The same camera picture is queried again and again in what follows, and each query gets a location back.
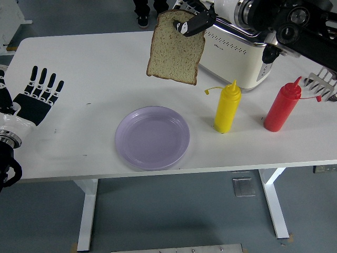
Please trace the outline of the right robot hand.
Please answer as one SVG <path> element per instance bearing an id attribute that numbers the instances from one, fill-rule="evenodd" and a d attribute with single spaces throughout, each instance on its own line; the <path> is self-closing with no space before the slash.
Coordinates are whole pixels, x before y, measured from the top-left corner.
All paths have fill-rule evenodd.
<path id="1" fill-rule="evenodd" d="M 239 1 L 177 1 L 178 6 L 185 5 L 197 11 L 186 22 L 174 20 L 175 29 L 186 37 L 196 35 L 213 26 L 219 16 L 234 23 L 235 9 Z"/>

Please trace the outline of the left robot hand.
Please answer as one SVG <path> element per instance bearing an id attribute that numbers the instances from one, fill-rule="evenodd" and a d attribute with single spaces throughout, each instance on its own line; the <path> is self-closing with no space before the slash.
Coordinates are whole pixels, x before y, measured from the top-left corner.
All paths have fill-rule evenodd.
<path id="1" fill-rule="evenodd" d="M 36 79 L 37 74 L 38 67 L 34 66 L 24 91 L 12 99 L 5 86 L 5 72 L 1 71 L 1 113 L 4 115 L 1 129 L 12 132 L 21 139 L 45 119 L 64 85 L 63 80 L 55 84 L 55 73 L 46 81 L 46 68 L 42 69 L 39 80 Z"/>

